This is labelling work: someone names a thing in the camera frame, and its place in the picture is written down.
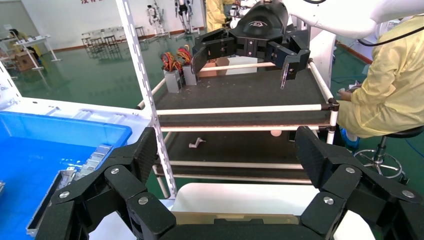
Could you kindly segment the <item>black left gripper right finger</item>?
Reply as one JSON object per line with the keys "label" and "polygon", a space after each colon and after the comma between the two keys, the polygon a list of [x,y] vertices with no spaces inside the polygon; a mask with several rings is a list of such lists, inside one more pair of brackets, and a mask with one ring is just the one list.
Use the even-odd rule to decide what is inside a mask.
{"label": "black left gripper right finger", "polygon": [[295,135],[296,157],[319,190],[300,216],[303,240],[329,240],[353,212],[386,240],[424,237],[424,199],[413,189],[365,167],[345,148],[321,141],[307,126]]}

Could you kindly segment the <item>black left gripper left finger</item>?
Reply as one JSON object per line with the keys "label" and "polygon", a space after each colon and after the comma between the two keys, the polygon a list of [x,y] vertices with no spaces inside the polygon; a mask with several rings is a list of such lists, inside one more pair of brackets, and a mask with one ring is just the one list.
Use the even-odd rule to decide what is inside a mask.
{"label": "black left gripper left finger", "polygon": [[114,212],[138,240],[164,239],[176,218],[146,186],[157,151],[152,127],[135,143],[114,149],[97,170],[53,194],[36,239],[87,240]]}

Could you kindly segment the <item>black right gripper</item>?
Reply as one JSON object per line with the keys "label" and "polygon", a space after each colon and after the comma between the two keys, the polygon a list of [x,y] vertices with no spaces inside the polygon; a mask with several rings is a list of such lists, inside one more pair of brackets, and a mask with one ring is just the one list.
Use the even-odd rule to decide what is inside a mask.
{"label": "black right gripper", "polygon": [[209,60],[237,56],[266,58],[281,69],[280,88],[294,80],[309,62],[309,32],[298,30],[284,36],[289,20],[280,0],[256,3],[229,32],[220,28],[195,39],[191,72],[198,74]]}

